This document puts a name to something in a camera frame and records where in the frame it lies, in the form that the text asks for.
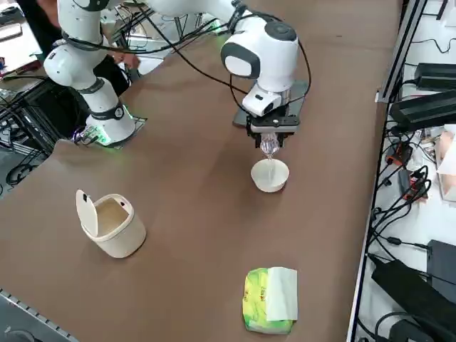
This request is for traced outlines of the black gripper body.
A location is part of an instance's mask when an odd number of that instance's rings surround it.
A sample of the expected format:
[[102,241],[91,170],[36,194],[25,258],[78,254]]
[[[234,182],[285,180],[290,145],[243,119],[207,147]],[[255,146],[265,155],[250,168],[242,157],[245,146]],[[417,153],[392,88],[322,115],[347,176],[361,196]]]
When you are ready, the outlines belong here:
[[247,135],[261,135],[264,133],[287,133],[294,134],[299,125],[300,119],[297,116],[263,116],[254,117],[247,114],[246,116],[246,131]]

